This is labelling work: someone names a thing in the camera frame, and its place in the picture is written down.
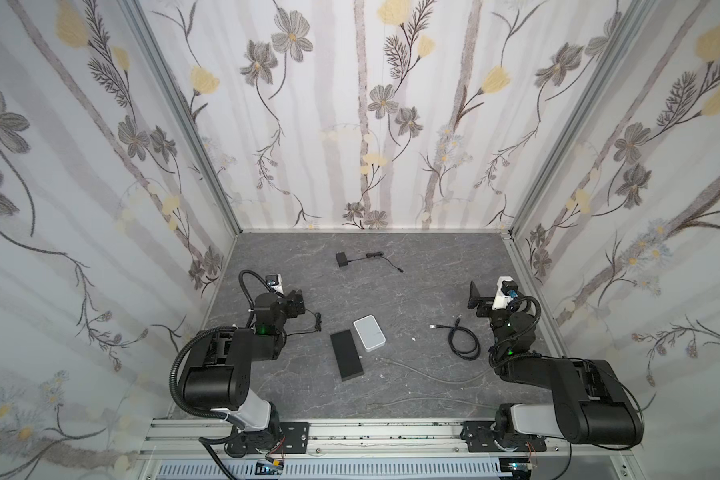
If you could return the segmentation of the black network switch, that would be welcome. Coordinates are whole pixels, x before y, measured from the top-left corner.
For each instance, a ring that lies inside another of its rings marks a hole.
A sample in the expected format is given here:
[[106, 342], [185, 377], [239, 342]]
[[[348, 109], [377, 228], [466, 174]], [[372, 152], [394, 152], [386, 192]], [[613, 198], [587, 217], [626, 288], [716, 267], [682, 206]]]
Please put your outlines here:
[[351, 331], [333, 333], [330, 335], [330, 340], [341, 380], [348, 381], [362, 376], [364, 369]]

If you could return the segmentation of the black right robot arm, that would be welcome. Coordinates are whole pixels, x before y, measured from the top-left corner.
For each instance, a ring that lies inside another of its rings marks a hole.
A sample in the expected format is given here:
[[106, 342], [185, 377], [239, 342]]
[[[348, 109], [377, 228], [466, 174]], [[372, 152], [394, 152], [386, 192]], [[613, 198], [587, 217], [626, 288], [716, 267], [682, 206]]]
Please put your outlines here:
[[489, 427], [497, 447], [514, 450], [535, 440], [628, 450], [641, 443], [645, 422], [637, 400], [605, 360], [553, 357], [533, 350], [541, 320], [539, 301], [501, 276], [492, 297], [469, 284], [467, 308], [489, 321], [494, 343], [488, 362], [507, 383], [545, 389], [547, 404], [504, 403]]

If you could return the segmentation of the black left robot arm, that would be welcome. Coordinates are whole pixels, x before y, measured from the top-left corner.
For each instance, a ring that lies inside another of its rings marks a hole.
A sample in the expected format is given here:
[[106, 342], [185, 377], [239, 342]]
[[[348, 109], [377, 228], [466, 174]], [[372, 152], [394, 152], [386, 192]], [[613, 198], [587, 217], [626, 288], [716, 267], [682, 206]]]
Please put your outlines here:
[[287, 321], [306, 313], [302, 291], [284, 294], [275, 287], [277, 279], [240, 271], [238, 282], [248, 302], [244, 325], [199, 332], [179, 350], [170, 368], [169, 393], [181, 411], [231, 426], [226, 437], [199, 439], [213, 458], [218, 457], [218, 445], [233, 458], [285, 449], [286, 433], [276, 407], [251, 389], [252, 364], [278, 359], [287, 344]]

